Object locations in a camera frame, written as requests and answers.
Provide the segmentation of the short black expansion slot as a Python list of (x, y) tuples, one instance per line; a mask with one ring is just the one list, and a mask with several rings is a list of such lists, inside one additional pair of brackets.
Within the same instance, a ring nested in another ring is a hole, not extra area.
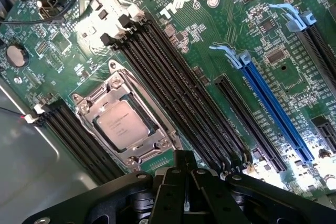
[(255, 148), (252, 149), (251, 152), (254, 157), (259, 161), (267, 161), (268, 165), (277, 173), (286, 171), (287, 165), (283, 161), (281, 155), (274, 147), (271, 140), (269, 140), (267, 135), (263, 132), (229, 79), (223, 75), (216, 78), (214, 83), (216, 88), (229, 103), (244, 129), (253, 139)]

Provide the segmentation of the blue expansion slot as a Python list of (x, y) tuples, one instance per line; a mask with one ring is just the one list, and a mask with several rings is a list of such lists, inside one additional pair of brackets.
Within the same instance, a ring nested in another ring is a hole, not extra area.
[(272, 90), (253, 63), (249, 52), (245, 50), (241, 54), (237, 55), (236, 51), (229, 46), (216, 44), (209, 46), (209, 49), (222, 50), (226, 58), (232, 63), (233, 67), (242, 72), (248, 84), (262, 102), (265, 109), (280, 129), (282, 135), (294, 149), (300, 160), (304, 164), (311, 163), (314, 160), (313, 154), (310, 152), (305, 141), (291, 122), (291, 119), (286, 114)]

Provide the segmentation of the small black expansion slot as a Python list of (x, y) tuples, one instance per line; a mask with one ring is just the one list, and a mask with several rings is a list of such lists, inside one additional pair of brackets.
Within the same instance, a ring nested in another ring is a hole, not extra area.
[(325, 141), (332, 153), (336, 154), (336, 130), (323, 115), (311, 119), (319, 135)]

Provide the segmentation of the grey metal PC case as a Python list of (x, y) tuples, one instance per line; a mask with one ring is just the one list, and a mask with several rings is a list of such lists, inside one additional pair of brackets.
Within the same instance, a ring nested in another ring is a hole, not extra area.
[(19, 224), (98, 185), (54, 135), (19, 117), (26, 111), (0, 78), (0, 224)]

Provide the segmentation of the black square chip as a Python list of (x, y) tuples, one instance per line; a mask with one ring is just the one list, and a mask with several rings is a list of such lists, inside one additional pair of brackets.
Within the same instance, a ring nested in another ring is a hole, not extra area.
[(279, 46), (266, 52), (265, 56), (271, 65), (275, 65), (286, 58), (284, 51)]

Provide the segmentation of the green Dell motherboard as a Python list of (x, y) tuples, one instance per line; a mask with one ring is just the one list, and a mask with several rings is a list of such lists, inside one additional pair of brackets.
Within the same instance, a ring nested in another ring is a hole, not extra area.
[[(153, 130), (140, 140), (136, 150), (139, 170), (154, 174), (172, 166), (176, 150), (123, 77), (117, 72), (110, 74), (109, 60), (144, 80), (121, 51), (100, 39), (104, 33), (120, 39), (132, 26), (151, 26), (174, 49), (174, 62), (183, 68), (198, 100), (241, 160), (238, 170), (217, 171), (222, 177), (244, 173), (309, 199), (327, 193), (336, 195), (336, 154), (311, 122), (323, 115), (336, 130), (336, 97), (298, 36), (286, 27), (285, 11), (267, 6), (288, 3), (300, 12), (311, 11), (336, 56), (336, 0), (220, 0), (216, 8), (208, 7), (207, 0), (67, 0), (59, 14), (45, 20), (39, 15), (36, 1), (17, 0), (6, 19), (0, 20), (0, 78), (27, 106), (19, 116), (27, 124), (46, 129), (35, 124), (37, 118), (54, 115), (72, 118), (82, 126), (75, 115), (73, 94), (84, 98), (111, 94), (129, 101)], [(213, 44), (229, 46), (237, 55), (249, 52), (313, 154), (311, 163), (300, 160), (242, 72), (233, 67), (222, 50), (209, 49)], [(7, 62), (9, 45), (26, 49), (27, 66), (15, 68)], [(277, 46), (286, 58), (271, 65), (265, 53)], [(259, 161), (252, 154), (253, 139), (215, 86), (215, 79), (223, 75), (281, 155), (286, 171), (277, 173), (267, 161)], [(118, 165), (82, 128), (101, 149), (109, 181), (132, 172)]]

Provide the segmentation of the long black expansion slot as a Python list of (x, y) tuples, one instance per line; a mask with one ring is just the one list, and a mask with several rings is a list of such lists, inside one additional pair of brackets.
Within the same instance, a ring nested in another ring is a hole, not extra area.
[(317, 28), (317, 20), (313, 13), (309, 10), (300, 12), (288, 3), (268, 4), (267, 6), (285, 11), (288, 18), (286, 27), (298, 36), (332, 94), (336, 97), (336, 56)]

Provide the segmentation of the round coin battery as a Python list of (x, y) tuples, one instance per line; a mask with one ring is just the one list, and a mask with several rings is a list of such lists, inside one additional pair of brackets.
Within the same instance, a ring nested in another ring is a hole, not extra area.
[(21, 45), (9, 45), (6, 49), (7, 62), (15, 68), (22, 68), (29, 63), (29, 54)]

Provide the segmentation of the black fan connector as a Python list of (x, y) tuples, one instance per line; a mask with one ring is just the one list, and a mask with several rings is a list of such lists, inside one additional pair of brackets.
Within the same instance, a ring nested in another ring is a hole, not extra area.
[(43, 20), (55, 17), (57, 14), (59, 14), (63, 10), (66, 4), (67, 4), (67, 0), (37, 0), (36, 1), (39, 15)]

